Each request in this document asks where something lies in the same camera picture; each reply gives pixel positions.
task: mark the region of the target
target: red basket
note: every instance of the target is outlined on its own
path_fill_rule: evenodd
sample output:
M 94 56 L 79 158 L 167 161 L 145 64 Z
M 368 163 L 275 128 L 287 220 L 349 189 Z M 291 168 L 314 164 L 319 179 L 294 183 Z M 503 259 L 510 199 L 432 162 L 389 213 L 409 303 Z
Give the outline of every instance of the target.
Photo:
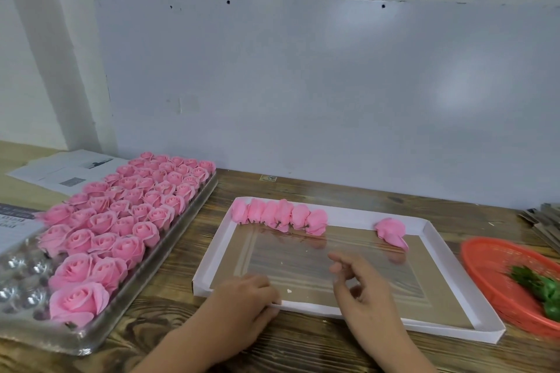
M 514 265 L 560 280 L 560 265 L 501 239 L 475 237 L 463 242 L 465 269 L 500 317 L 528 332 L 560 338 L 560 323 L 544 316 L 542 304 L 508 276 Z

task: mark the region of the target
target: white board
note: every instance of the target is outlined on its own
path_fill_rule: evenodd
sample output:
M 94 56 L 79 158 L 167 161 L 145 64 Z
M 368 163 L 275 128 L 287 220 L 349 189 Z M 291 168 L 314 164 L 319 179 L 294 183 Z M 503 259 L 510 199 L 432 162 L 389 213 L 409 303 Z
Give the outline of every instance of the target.
M 96 0 L 119 156 L 512 208 L 560 200 L 560 9 Z

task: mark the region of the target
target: stack of cardboard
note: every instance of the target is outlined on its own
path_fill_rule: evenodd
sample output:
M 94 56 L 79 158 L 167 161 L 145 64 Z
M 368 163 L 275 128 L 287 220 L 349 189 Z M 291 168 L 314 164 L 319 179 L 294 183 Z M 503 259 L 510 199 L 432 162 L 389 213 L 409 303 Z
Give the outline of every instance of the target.
M 532 208 L 519 214 L 533 224 L 533 230 L 560 253 L 560 203 L 543 203 L 540 210 Z

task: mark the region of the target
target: pink soap rose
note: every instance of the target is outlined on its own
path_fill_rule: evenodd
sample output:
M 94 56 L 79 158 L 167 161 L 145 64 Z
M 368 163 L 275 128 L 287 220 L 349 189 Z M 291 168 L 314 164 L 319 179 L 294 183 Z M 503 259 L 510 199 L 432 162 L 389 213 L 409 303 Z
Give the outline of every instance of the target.
M 151 171 L 155 171 L 160 169 L 160 164 L 156 160 L 146 161 L 144 163 L 144 168 L 149 168 Z
M 153 158 L 160 164 L 169 161 L 169 155 L 156 155 Z
M 210 177 L 210 173 L 202 167 L 196 167 L 192 170 L 192 172 L 192 175 L 194 177 L 198 177 L 201 183 L 204 183 L 206 180 L 208 180 L 208 177 Z
M 163 203 L 163 196 L 163 193 L 160 193 L 158 191 L 149 191 L 146 192 L 142 200 L 144 201 L 144 203 L 149 203 L 154 208 L 157 208 Z
M 79 228 L 89 228 L 90 218 L 95 214 L 97 214 L 97 211 L 93 208 L 86 208 L 84 210 L 73 212 L 68 219 L 68 225 L 73 230 L 78 230 Z
M 185 159 L 183 163 L 191 168 L 196 168 L 198 166 L 198 161 L 195 158 Z
M 73 206 L 75 210 L 82 210 L 88 207 L 87 204 L 89 199 L 90 197 L 87 193 L 81 192 L 70 196 L 70 198 L 64 201 L 64 203 Z
M 120 165 L 116 168 L 116 172 L 122 174 L 122 177 L 130 177 L 136 174 L 136 167 L 132 165 Z
M 400 220 L 387 218 L 379 221 L 374 229 L 377 230 L 377 236 L 390 245 L 402 248 L 408 251 L 408 244 L 404 241 L 403 237 L 407 233 L 406 226 Z
M 276 221 L 277 209 L 278 203 L 273 200 L 269 200 L 260 217 L 261 223 L 265 223 L 270 228 L 276 228 L 278 225 L 278 221 Z
M 115 186 L 115 183 L 122 179 L 122 174 L 119 173 L 111 173 L 107 174 L 103 177 L 103 181 L 106 182 L 109 186 Z
M 96 196 L 90 198 L 88 201 L 90 208 L 93 208 L 96 213 L 105 212 L 108 210 L 109 205 L 111 205 L 111 200 L 108 196 Z
M 323 210 L 313 210 L 311 214 L 307 216 L 307 227 L 305 227 L 305 232 L 310 235 L 320 236 L 325 233 L 326 222 L 328 218 L 326 212 Z
M 42 215 L 42 221 L 46 226 L 54 226 L 55 224 L 65 224 L 70 215 L 76 209 L 72 205 L 66 205 L 65 203 L 60 203 L 51 207 L 45 214 Z
M 276 210 L 276 215 L 274 219 L 278 221 L 277 230 L 282 232 L 288 231 L 288 225 L 292 219 L 293 203 L 288 202 L 285 199 L 278 201 L 278 209 Z
M 127 274 L 128 267 L 125 260 L 107 256 L 95 263 L 88 281 L 103 285 L 107 292 L 111 294 L 117 290 Z
M 98 256 L 99 258 L 111 256 L 113 245 L 118 238 L 119 235 L 111 232 L 94 236 L 91 238 L 91 248 L 88 252 L 91 254 L 95 254 L 95 256 Z
M 266 202 L 262 199 L 253 198 L 251 203 L 248 205 L 247 219 L 249 223 L 260 223 L 260 218 L 262 217 L 266 206 Z
M 94 196 L 103 196 L 109 188 L 107 182 L 91 182 L 82 187 L 82 192 L 86 193 L 90 198 Z
M 175 164 L 170 161 L 160 164 L 160 170 L 165 170 L 167 173 L 175 171 Z
M 133 216 L 123 217 L 115 221 L 113 227 L 111 227 L 111 233 L 115 233 L 119 236 L 132 235 L 132 227 L 136 224 L 136 219 Z
M 183 182 L 183 176 L 176 171 L 172 171 L 167 173 L 167 181 L 175 186 L 178 186 Z
M 130 175 L 128 177 L 123 177 L 118 182 L 116 182 L 117 186 L 121 186 L 126 190 L 134 189 L 136 187 L 136 182 L 140 177 L 137 175 Z
M 172 162 L 176 167 L 178 167 L 179 165 L 185 162 L 185 160 L 180 156 L 174 156 L 169 161 Z
M 156 186 L 156 180 L 154 180 L 152 176 L 142 177 L 136 181 L 136 188 L 142 189 L 144 193 L 152 190 L 154 186 Z
M 144 189 L 130 189 L 129 191 L 124 192 L 124 196 L 122 197 L 123 200 L 128 200 L 130 205 L 138 205 L 142 203 L 142 198 L 144 198 Z
M 127 190 L 121 186 L 113 186 L 109 187 L 108 191 L 105 192 L 105 196 L 110 198 L 111 200 L 121 200 L 124 196 L 124 192 Z
M 186 208 L 185 199 L 181 195 L 166 195 L 164 196 L 163 203 L 168 207 L 172 207 L 176 215 L 182 214 Z
M 148 214 L 147 220 L 154 223 L 160 230 L 167 231 L 174 217 L 175 210 L 170 206 L 162 205 L 152 209 Z
M 85 253 L 68 256 L 49 278 L 49 287 L 58 291 L 66 285 L 85 281 L 90 276 L 93 264 L 94 259 Z
M 185 164 L 181 164 L 179 166 L 175 167 L 175 171 L 178 172 L 181 175 L 188 175 L 190 174 L 193 170 L 191 167 L 189 167 L 188 165 Z
M 153 248 L 160 241 L 160 231 L 151 221 L 136 223 L 132 228 L 132 234 L 143 241 L 147 248 Z
M 153 187 L 153 190 L 158 191 L 164 195 L 171 194 L 175 192 L 176 186 L 174 184 L 169 183 L 167 180 L 163 182 L 159 182 L 156 186 Z
M 151 152 L 142 152 L 140 154 L 140 158 L 146 160 L 146 161 L 151 161 L 153 159 L 153 153 Z
M 249 215 L 249 206 L 241 199 L 234 200 L 231 204 L 231 219 L 238 224 L 247 224 Z
M 109 206 L 109 209 L 115 212 L 120 219 L 132 215 L 130 208 L 132 208 L 132 204 L 129 200 L 124 199 L 116 200 Z
M 132 216 L 137 222 L 145 221 L 146 217 L 153 209 L 149 203 L 141 203 L 132 207 Z
M 38 247 L 46 250 L 51 258 L 66 252 L 66 237 L 71 232 L 72 229 L 66 224 L 51 226 L 46 232 L 39 235 Z
M 122 237 L 113 246 L 113 258 L 123 259 L 127 263 L 127 268 L 132 270 L 142 261 L 145 250 L 144 242 L 136 236 Z
M 95 282 L 67 286 L 50 297 L 50 318 L 59 323 L 73 323 L 82 328 L 109 303 L 109 293 Z
M 200 161 L 199 166 L 204 168 L 210 174 L 216 171 L 216 164 L 213 161 Z
M 157 183 L 161 183 L 167 178 L 167 172 L 163 168 L 160 168 L 152 173 L 152 177 Z
M 134 167 L 136 167 L 136 168 L 140 168 L 140 167 L 143 167 L 143 166 L 144 166 L 144 163 L 145 163 L 145 162 L 146 162 L 146 160 L 145 160 L 144 158 L 134 158 L 134 159 L 131 159 L 131 160 L 128 162 L 128 164 L 129 164 L 129 165 L 132 165 L 132 166 L 134 166 Z
M 292 226 L 296 230 L 303 230 L 307 226 L 307 217 L 311 212 L 304 203 L 296 205 L 292 210 Z
M 87 253 L 91 248 L 92 237 L 94 237 L 94 232 L 89 228 L 73 231 L 66 238 L 66 252 L 68 255 Z
M 96 235 L 106 233 L 113 227 L 117 219 L 118 216 L 114 211 L 105 211 L 95 214 L 90 218 L 90 229 Z
M 194 188 L 194 186 L 191 186 L 187 183 L 181 183 L 175 188 L 175 194 L 178 196 L 182 196 L 186 202 L 193 199 L 196 193 L 197 190 Z
M 138 168 L 136 170 L 136 174 L 137 176 L 143 178 L 143 177 L 151 177 L 152 176 L 152 171 L 149 168 Z
M 193 175 L 187 175 L 185 177 L 183 177 L 183 183 L 189 184 L 192 187 L 194 187 L 194 190 L 198 190 L 200 188 L 200 180 L 198 177 L 195 177 Z

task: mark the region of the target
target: wooden table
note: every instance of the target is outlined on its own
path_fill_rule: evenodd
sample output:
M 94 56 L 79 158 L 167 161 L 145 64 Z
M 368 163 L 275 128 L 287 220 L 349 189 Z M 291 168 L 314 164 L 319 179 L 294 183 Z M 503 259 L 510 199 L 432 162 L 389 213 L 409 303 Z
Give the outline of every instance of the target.
M 55 151 L 0 142 L 0 202 L 46 209 L 64 199 L 4 176 L 27 161 Z M 259 174 L 219 170 L 220 183 L 155 277 L 95 354 L 72 357 L 0 340 L 2 372 L 123 372 L 136 365 L 172 328 L 194 313 L 202 300 L 192 295 L 190 281 L 214 232 L 237 196 L 286 198 L 295 202 L 381 211 L 431 221 L 451 250 L 472 236 L 491 236 L 522 243 L 560 261 L 513 210 L 437 200 L 332 184 L 278 178 L 260 181 Z M 560 371 L 560 342 L 542 339 L 507 326 L 498 345 L 460 341 L 411 332 L 413 341 L 442 372 Z M 282 312 L 256 344 L 216 371 L 378 371 L 360 349 L 345 323 Z

